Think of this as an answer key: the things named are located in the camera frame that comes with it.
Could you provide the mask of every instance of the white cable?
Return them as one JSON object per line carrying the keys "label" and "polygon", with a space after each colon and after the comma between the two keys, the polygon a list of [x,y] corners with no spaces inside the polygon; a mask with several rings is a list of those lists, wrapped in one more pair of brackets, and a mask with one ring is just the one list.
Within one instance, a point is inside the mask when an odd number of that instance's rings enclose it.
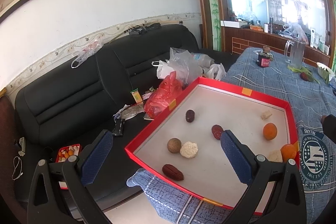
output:
{"label": "white cable", "polygon": [[[19,161],[18,161],[17,164],[15,165],[15,159],[16,159],[16,158],[18,158]],[[16,168],[18,167],[19,163],[21,163],[20,175],[14,179],[13,176],[14,176],[14,174],[15,174]],[[21,176],[23,175],[21,158],[18,157],[18,156],[16,156],[16,157],[13,159],[13,165],[14,165],[14,172],[13,172],[13,175],[12,175],[12,180],[17,180],[19,177],[21,177]]]}

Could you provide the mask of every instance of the red plastic bag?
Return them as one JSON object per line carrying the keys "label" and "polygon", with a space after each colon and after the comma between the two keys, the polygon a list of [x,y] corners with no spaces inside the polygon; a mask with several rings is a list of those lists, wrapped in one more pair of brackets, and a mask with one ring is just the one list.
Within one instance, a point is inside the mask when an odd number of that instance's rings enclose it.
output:
{"label": "red plastic bag", "polygon": [[176,71],[171,72],[153,92],[145,104],[145,112],[154,119],[182,93],[182,83],[176,79]]}

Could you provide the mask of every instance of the pitcher handle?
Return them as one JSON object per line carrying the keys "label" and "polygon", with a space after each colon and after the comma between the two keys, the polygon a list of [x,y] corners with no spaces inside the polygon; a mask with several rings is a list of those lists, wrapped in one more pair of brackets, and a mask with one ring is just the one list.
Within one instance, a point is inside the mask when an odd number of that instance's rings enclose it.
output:
{"label": "pitcher handle", "polygon": [[287,63],[291,62],[291,60],[288,58],[288,48],[289,48],[289,45],[294,45],[294,42],[292,40],[287,40],[287,42],[286,42],[286,46],[285,46],[285,58],[286,58],[286,62]]}

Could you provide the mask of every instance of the table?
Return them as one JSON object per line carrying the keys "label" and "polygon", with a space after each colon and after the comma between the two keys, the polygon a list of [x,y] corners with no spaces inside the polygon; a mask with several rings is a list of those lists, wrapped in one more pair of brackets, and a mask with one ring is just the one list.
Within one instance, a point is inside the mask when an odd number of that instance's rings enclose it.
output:
{"label": "table", "polygon": [[[304,82],[298,73],[287,68],[284,55],[275,52],[272,52],[274,61],[270,67],[258,67],[255,50],[258,49],[246,49],[222,80],[290,103],[299,137],[307,223],[313,223],[336,190],[333,166],[336,144],[323,134],[320,121],[323,115],[336,116],[336,96],[319,77],[316,68],[306,65],[320,84]],[[219,224],[230,213],[177,190],[144,169],[139,169],[127,185],[140,185],[158,215],[172,223]]]}

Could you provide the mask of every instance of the glass jug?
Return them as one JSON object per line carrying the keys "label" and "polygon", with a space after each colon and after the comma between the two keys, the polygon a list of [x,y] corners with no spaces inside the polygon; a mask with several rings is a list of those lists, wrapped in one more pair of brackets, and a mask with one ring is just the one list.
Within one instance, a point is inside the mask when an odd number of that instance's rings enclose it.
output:
{"label": "glass jug", "polygon": [[[291,45],[291,53],[288,59],[288,47]],[[290,63],[290,66],[293,68],[301,69],[302,61],[303,61],[303,54],[305,53],[306,43],[302,42],[298,39],[291,38],[287,40],[285,46],[285,58],[286,62]]]}

